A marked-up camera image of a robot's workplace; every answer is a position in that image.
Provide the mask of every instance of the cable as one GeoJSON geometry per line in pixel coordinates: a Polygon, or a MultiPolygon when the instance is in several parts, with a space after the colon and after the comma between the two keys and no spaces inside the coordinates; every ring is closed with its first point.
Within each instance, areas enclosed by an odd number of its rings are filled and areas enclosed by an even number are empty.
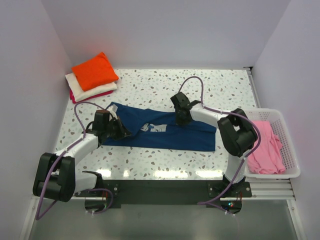
{"type": "Polygon", "coordinates": [[[70,146],[68,146],[66,148],[66,150],[64,150],[58,157],[57,159],[53,162],[51,168],[49,169],[48,171],[48,174],[46,175],[45,177],[45,180],[44,180],[44,184],[43,184],[43,187],[42,187],[42,191],[41,191],[41,194],[40,194],[40,198],[39,198],[39,203],[38,203],[38,206],[36,208],[36,213],[35,213],[35,220],[40,220],[51,208],[53,205],[56,204],[57,200],[54,200],[50,206],[43,211],[43,213],[40,214],[40,210],[41,210],[41,206],[42,206],[42,203],[44,201],[44,198],[45,198],[45,193],[46,193],[46,189],[47,189],[47,185],[49,183],[49,180],[50,180],[50,177],[51,177],[51,174],[52,172],[54,171],[56,165],[58,164],[58,162],[61,160],[61,158],[70,150],[72,149],[75,145],[77,145],[78,143],[80,143],[85,137],[86,137],[86,129],[85,129],[85,126],[84,124],[81,122],[79,116],[78,116],[78,113],[77,113],[77,106],[80,105],[80,104],[91,104],[91,105],[94,105],[98,108],[101,108],[101,109],[104,109],[103,107],[95,104],[95,103],[92,103],[92,102],[88,102],[88,101],[82,101],[82,102],[78,102],[76,105],[74,105],[74,115],[76,117],[76,119],[79,121],[80,123],[80,126],[83,130],[83,138],[79,138],[77,141],[75,141],[73,144],[71,144],[70,146]]]}
{"type": "Polygon", "coordinates": [[[214,109],[214,108],[210,108],[210,107],[205,106],[205,104],[204,104],[204,89],[205,89],[205,87],[204,87],[204,82],[203,82],[202,79],[201,79],[200,77],[198,77],[198,76],[190,76],[190,77],[188,77],[186,80],[184,80],[184,82],[182,83],[182,85],[181,85],[178,93],[181,91],[181,89],[182,89],[182,87],[185,85],[185,83],[186,83],[188,80],[190,80],[190,79],[198,79],[198,80],[200,81],[200,83],[201,83],[201,96],[200,96],[200,101],[201,101],[201,105],[202,105],[202,107],[203,107],[204,109],[207,109],[207,110],[209,110],[209,111],[211,111],[211,112],[214,112],[214,113],[217,113],[217,114],[234,115],[234,116],[236,116],[236,117],[239,117],[239,118],[242,118],[242,119],[246,120],[247,122],[249,122],[249,123],[254,127],[254,129],[255,129],[255,131],[256,131],[256,133],[257,133],[257,135],[258,135],[258,142],[257,142],[256,146],[255,146],[250,152],[248,152],[248,154],[247,154],[246,156],[244,156],[245,158],[247,158],[250,154],[252,154],[252,153],[259,147],[259,145],[260,145],[260,143],[261,143],[261,133],[260,133],[257,125],[255,125],[255,124],[254,124],[250,119],[248,119],[247,117],[242,116],[242,115],[240,115],[240,114],[238,114],[238,113],[234,113],[234,112],[230,112],[230,111],[220,111],[220,110],[218,110],[218,109],[214,109]]]}
{"type": "Polygon", "coordinates": [[[105,211],[107,211],[110,207],[111,207],[111,205],[112,205],[112,203],[113,203],[113,201],[114,201],[114,195],[113,195],[113,193],[110,191],[110,190],[108,190],[108,189],[106,189],[106,188],[95,188],[95,189],[89,189],[88,190],[89,192],[93,192],[93,191],[105,191],[105,192],[107,192],[107,193],[109,193],[109,195],[111,196],[111,200],[110,200],[110,202],[109,202],[109,205],[107,206],[107,207],[105,207],[103,210],[101,210],[101,211],[98,211],[98,212],[93,212],[93,214],[102,214],[102,213],[104,213],[105,211]]]}
{"type": "MultiPolygon", "coordinates": [[[[220,111],[220,110],[218,110],[218,109],[214,109],[214,108],[210,108],[210,107],[205,106],[205,104],[204,104],[204,89],[205,89],[205,88],[204,88],[204,82],[203,82],[202,79],[201,79],[200,77],[198,77],[198,76],[190,76],[190,77],[188,77],[186,80],[184,80],[184,82],[182,83],[182,85],[181,85],[181,87],[180,87],[180,89],[179,89],[178,92],[181,91],[182,87],[184,86],[184,84],[185,84],[188,80],[193,79],[193,78],[198,79],[198,80],[200,81],[200,83],[201,83],[201,96],[200,96],[200,100],[201,100],[201,105],[202,105],[202,107],[203,107],[204,109],[209,110],[209,111],[212,111],[212,112],[214,112],[214,113],[218,113],[218,114],[226,114],[226,115],[234,115],[234,116],[237,116],[237,117],[239,117],[239,118],[245,119],[246,121],[248,121],[248,122],[254,127],[254,129],[255,129],[255,131],[256,131],[256,133],[257,133],[257,136],[258,136],[258,142],[257,142],[257,144],[255,145],[255,147],[254,147],[253,149],[251,149],[251,151],[250,151],[247,155],[244,156],[245,158],[247,158],[250,154],[252,154],[252,153],[259,147],[259,145],[260,145],[260,143],[261,143],[261,133],[260,133],[258,127],[257,127],[250,119],[248,119],[247,117],[242,116],[242,115],[240,115],[240,114],[237,114],[237,113],[234,113],[234,112],[229,112],[229,111],[220,111]]],[[[210,200],[208,200],[208,201],[200,201],[200,202],[198,202],[197,204],[198,204],[198,205],[206,205],[206,204],[212,205],[212,202],[214,202],[215,200],[221,198],[221,197],[229,190],[229,188],[232,186],[232,184],[234,183],[234,181],[235,181],[235,179],[236,179],[238,173],[240,172],[240,170],[241,170],[241,168],[242,168],[242,166],[243,166],[244,163],[245,163],[245,159],[243,158],[243,159],[241,160],[240,165],[239,165],[238,169],[236,170],[233,178],[231,179],[230,183],[228,184],[228,186],[227,186],[218,196],[216,196],[216,197],[214,197],[213,199],[210,199],[210,200]]]]}
{"type": "Polygon", "coordinates": [[[220,209],[220,210],[226,212],[227,214],[233,215],[232,212],[224,209],[222,206],[218,206],[218,205],[215,205],[215,204],[213,204],[213,203],[208,203],[208,205],[210,205],[210,206],[212,206],[212,207],[215,207],[215,208],[217,208],[217,209],[220,209]]]}

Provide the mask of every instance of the black joint housing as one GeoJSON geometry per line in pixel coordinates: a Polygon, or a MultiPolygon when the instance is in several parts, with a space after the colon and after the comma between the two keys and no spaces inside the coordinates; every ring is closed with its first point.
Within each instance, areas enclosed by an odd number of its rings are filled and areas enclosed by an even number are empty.
{"type": "MultiPolygon", "coordinates": [[[[247,118],[245,112],[240,108],[232,113],[247,118]]],[[[241,157],[245,151],[254,147],[258,136],[254,127],[247,120],[230,114],[227,117],[222,117],[217,123],[223,146],[231,155],[241,157]]]]}
{"type": "Polygon", "coordinates": [[[131,132],[122,124],[120,117],[117,117],[117,119],[111,117],[111,113],[108,110],[97,110],[95,112],[92,129],[87,129],[86,133],[97,136],[99,146],[107,138],[117,141],[131,136],[131,132]]]}
{"type": "Polygon", "coordinates": [[[193,119],[190,114],[190,110],[193,106],[200,103],[198,100],[192,102],[189,101],[187,96],[182,92],[178,92],[176,95],[172,96],[171,101],[175,109],[175,122],[178,125],[187,125],[193,119]]]}
{"type": "MultiPolygon", "coordinates": [[[[47,174],[57,157],[47,152],[40,157],[32,189],[33,195],[40,197],[47,174]]],[[[71,156],[62,157],[53,171],[56,170],[59,170],[59,174],[50,176],[44,197],[68,202],[76,188],[75,159],[71,156]]]]}

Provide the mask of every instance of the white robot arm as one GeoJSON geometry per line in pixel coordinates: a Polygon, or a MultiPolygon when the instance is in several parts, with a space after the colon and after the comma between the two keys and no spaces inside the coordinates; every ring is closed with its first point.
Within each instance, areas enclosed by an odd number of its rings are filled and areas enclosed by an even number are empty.
{"type": "MultiPolygon", "coordinates": [[[[199,121],[219,129],[223,145],[229,153],[227,169],[221,186],[225,189],[228,184],[228,186],[242,184],[245,179],[246,165],[243,164],[246,160],[245,156],[258,139],[253,125],[246,120],[247,116],[244,111],[237,108],[232,112],[214,112],[203,107],[199,101],[190,102],[182,92],[171,97],[171,101],[174,104],[178,125],[199,121]]],[[[87,154],[104,143],[107,138],[120,140],[130,136],[131,133],[123,126],[120,118],[112,109],[97,110],[92,128],[89,129],[89,126],[81,137],[65,149],[55,153],[44,153],[41,156],[33,185],[35,196],[40,197],[43,194],[44,198],[68,202],[75,193],[84,190],[105,189],[101,174],[92,171],[76,173],[76,165],[87,154]]],[[[218,199],[224,192],[219,190],[220,194],[213,195],[213,197],[218,199]]],[[[238,194],[239,190],[236,189],[233,192],[238,194]]]]}

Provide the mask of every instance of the pink cloth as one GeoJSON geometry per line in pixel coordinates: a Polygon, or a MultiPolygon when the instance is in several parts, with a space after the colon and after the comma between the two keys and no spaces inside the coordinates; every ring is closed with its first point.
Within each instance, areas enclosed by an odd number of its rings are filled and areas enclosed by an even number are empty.
{"type": "Polygon", "coordinates": [[[286,168],[282,162],[282,143],[274,134],[270,122],[254,121],[261,133],[260,146],[248,157],[247,165],[252,173],[282,174],[286,168]]]}
{"type": "MultiPolygon", "coordinates": [[[[108,95],[108,94],[111,94],[113,93],[114,91],[107,91],[107,92],[103,92],[103,93],[100,93],[100,94],[97,94],[97,95],[94,95],[94,96],[91,96],[91,97],[88,97],[86,99],[83,99],[81,101],[85,101],[85,100],[89,100],[89,99],[93,99],[93,98],[97,98],[97,97],[101,97],[101,96],[104,96],[104,95],[108,95]]],[[[79,103],[81,101],[75,101],[75,96],[72,92],[72,90],[70,89],[70,92],[69,92],[69,95],[70,95],[70,99],[72,100],[72,103],[76,104],[76,103],[79,103]]]]}

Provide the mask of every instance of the folded clothes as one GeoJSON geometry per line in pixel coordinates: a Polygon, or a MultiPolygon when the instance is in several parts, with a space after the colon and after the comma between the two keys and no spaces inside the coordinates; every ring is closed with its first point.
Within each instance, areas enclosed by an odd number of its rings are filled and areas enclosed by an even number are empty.
{"type": "Polygon", "coordinates": [[[119,79],[103,52],[71,69],[83,91],[88,91],[119,79]]]}
{"type": "MultiPolygon", "coordinates": [[[[86,101],[86,100],[89,100],[89,99],[94,99],[94,98],[97,98],[97,97],[101,97],[101,96],[105,96],[105,95],[108,95],[108,94],[112,94],[114,91],[107,91],[107,92],[103,92],[103,93],[100,93],[100,94],[97,94],[97,95],[94,95],[94,96],[91,96],[91,97],[88,97],[86,99],[83,99],[81,101],[86,101]]],[[[75,96],[72,92],[72,90],[70,89],[70,92],[69,92],[69,96],[70,96],[70,99],[72,100],[72,103],[73,104],[76,104],[76,103],[79,103],[81,101],[76,101],[75,100],[75,96]]]]}
{"type": "Polygon", "coordinates": [[[109,106],[132,136],[114,141],[108,138],[104,145],[128,146],[192,151],[215,151],[216,128],[200,121],[188,125],[176,124],[175,112],[139,109],[112,102],[109,106]]]}
{"type": "Polygon", "coordinates": [[[261,133],[260,146],[249,155],[247,165],[252,173],[256,174],[281,174],[286,168],[283,164],[280,149],[282,143],[274,134],[270,122],[254,121],[261,133]]]}
{"type": "Polygon", "coordinates": [[[85,99],[91,98],[93,96],[103,94],[109,91],[113,91],[117,89],[117,85],[114,82],[107,83],[101,86],[97,86],[93,89],[90,89],[88,91],[83,91],[82,88],[80,87],[77,78],[74,73],[70,73],[65,75],[65,78],[69,84],[69,87],[73,93],[74,96],[74,101],[80,102],[85,99]]]}

